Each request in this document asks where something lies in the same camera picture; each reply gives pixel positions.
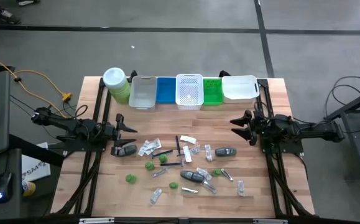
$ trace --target gray concrete floor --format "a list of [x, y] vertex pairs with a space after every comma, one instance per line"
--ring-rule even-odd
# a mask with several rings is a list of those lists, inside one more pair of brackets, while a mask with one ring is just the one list
[[[253, 0], [42, 0], [29, 7], [17, 7], [14, 0], [0, 3], [20, 15], [24, 24], [33, 25], [258, 28]], [[268, 29], [360, 30], [360, 0], [261, 0], [261, 6]], [[360, 76], [360, 35], [267, 38], [275, 77], [285, 78], [296, 118], [319, 121], [334, 82], [346, 75]], [[74, 94], [72, 104], [78, 100], [83, 76], [101, 75], [109, 67], [121, 67], [126, 73], [137, 70], [141, 75], [217, 76], [226, 70], [233, 75], [267, 77], [259, 34], [0, 30], [0, 60], [17, 70], [48, 74], [62, 90]], [[61, 106], [60, 95], [42, 77], [21, 77], [29, 90]], [[360, 89], [359, 80], [344, 83]], [[11, 93], [34, 108], [45, 106], [14, 82]], [[349, 89], [336, 94], [344, 102], [357, 96]], [[329, 111], [337, 107], [340, 105], [330, 105]], [[56, 128], [48, 130], [63, 134]], [[57, 141], [14, 105], [11, 133], [34, 143]], [[351, 167], [349, 142], [314, 139], [304, 141], [303, 146], [316, 213], [360, 221], [360, 181], [343, 180]]]

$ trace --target white plastic basket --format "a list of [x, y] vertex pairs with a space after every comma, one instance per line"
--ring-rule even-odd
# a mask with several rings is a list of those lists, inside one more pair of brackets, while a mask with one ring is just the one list
[[260, 95], [257, 79], [252, 75], [223, 77], [224, 103], [252, 103]]
[[203, 77], [179, 74], [175, 82], [175, 102], [180, 110], [200, 110], [203, 104]]
[[131, 82], [129, 106], [139, 110], [154, 109], [156, 87], [156, 77], [134, 77]]

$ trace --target shoe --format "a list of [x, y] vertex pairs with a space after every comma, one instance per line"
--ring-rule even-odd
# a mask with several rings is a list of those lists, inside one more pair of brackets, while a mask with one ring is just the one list
[[5, 8], [0, 8], [0, 19], [8, 24], [20, 24], [21, 19], [14, 16], [11, 12], [9, 12]]
[[17, 0], [19, 6], [26, 6], [29, 4], [39, 3], [40, 0]]

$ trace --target computer mouse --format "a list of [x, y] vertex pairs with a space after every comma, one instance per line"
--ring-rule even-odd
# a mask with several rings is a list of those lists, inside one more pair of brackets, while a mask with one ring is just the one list
[[12, 173], [0, 174], [0, 203], [8, 202], [12, 194]]

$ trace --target wooden tabletop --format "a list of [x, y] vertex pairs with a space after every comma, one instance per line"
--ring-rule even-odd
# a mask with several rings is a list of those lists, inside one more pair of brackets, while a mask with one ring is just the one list
[[[82, 118], [92, 118], [100, 77], [85, 77], [81, 88], [78, 107], [88, 105], [88, 111]], [[291, 115], [284, 79], [268, 79], [274, 113]], [[101, 104], [99, 121], [103, 114]], [[136, 138], [140, 148], [145, 140], [160, 139], [162, 148], [157, 151], [176, 149], [175, 136], [187, 135], [197, 139], [201, 146], [210, 144], [211, 148], [235, 147], [235, 157], [215, 157], [208, 162], [204, 147], [198, 155], [192, 155], [192, 163], [184, 167], [169, 167], [168, 173], [156, 178], [151, 173], [160, 170], [159, 160], [133, 154], [129, 157], [110, 155], [112, 143], [108, 143], [103, 153], [99, 168], [95, 193], [93, 216], [107, 217], [216, 217], [216, 218], [253, 218], [274, 217], [274, 209], [268, 179], [265, 157], [258, 145], [250, 146], [243, 138], [231, 132], [235, 125], [230, 119], [240, 118], [244, 110], [252, 110], [251, 104], [222, 104], [203, 106], [200, 111], [180, 111], [175, 105], [157, 105], [155, 111], [135, 110], [127, 105], [118, 105], [112, 99], [108, 121], [115, 124], [116, 113], [124, 115], [126, 126], [138, 130], [138, 133], [123, 133], [122, 138]], [[187, 145], [181, 141], [180, 146]], [[65, 159], [52, 212], [62, 208], [70, 198], [80, 181], [80, 174], [85, 153], [76, 152]], [[153, 161], [154, 171], [145, 169], [145, 163]], [[168, 154], [168, 162], [178, 162], [177, 151]], [[300, 160], [292, 154], [284, 154], [284, 165], [289, 188], [294, 192], [302, 205], [314, 212], [305, 169]], [[197, 167], [208, 169], [225, 168], [235, 181], [226, 177], [214, 177], [210, 183], [218, 190], [212, 194], [209, 190], [180, 177], [181, 170], [196, 171]], [[125, 176], [137, 176], [135, 184], [128, 184]], [[243, 180], [246, 197], [238, 196], [237, 180]], [[178, 182], [179, 188], [168, 187], [171, 182]], [[181, 187], [199, 190], [198, 194], [184, 193]], [[163, 190], [155, 205], [149, 204], [154, 190]], [[279, 189], [282, 211], [284, 209], [282, 191]], [[86, 189], [83, 208], [86, 204]]]

